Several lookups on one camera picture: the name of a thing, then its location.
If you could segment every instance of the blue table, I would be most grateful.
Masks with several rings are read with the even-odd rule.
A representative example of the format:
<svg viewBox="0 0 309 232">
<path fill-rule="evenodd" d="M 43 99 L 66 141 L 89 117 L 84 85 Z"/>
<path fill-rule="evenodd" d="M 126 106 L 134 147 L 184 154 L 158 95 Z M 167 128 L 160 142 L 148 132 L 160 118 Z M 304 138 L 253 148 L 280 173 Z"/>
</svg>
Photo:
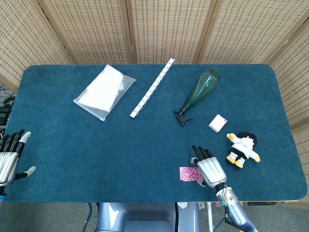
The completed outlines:
<svg viewBox="0 0 309 232">
<path fill-rule="evenodd" d="M 191 166 L 191 145 L 209 149 L 242 201 L 297 200 L 307 185 L 273 70 L 264 64 L 173 65 L 135 119 L 129 115 L 164 65 L 113 65 L 136 78 L 102 122 L 74 104 L 104 65 L 29 67 L 22 79 L 7 132 L 25 128 L 27 142 L 17 171 L 36 172 L 7 189 L 14 202 L 215 201 L 215 190 L 180 181 Z M 179 110 L 208 69 L 221 75 L 217 88 L 192 108 L 181 127 Z M 216 134 L 207 125 L 220 114 Z M 260 163 L 242 170 L 226 163 L 228 132 L 252 131 Z"/>
</svg>

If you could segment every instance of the plush doll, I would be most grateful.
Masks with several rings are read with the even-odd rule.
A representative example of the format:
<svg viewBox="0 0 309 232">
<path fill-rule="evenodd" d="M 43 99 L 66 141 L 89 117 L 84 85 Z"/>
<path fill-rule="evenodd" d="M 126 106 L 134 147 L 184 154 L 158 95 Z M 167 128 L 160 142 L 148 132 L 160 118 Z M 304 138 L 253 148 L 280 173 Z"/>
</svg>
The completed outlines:
<svg viewBox="0 0 309 232">
<path fill-rule="evenodd" d="M 253 148 L 257 145 L 255 134 L 243 131 L 238 136 L 233 133 L 226 136 L 233 143 L 229 149 L 230 154 L 226 157 L 232 164 L 242 168 L 248 158 L 252 158 L 256 162 L 261 161 L 259 155 L 253 151 Z"/>
</svg>

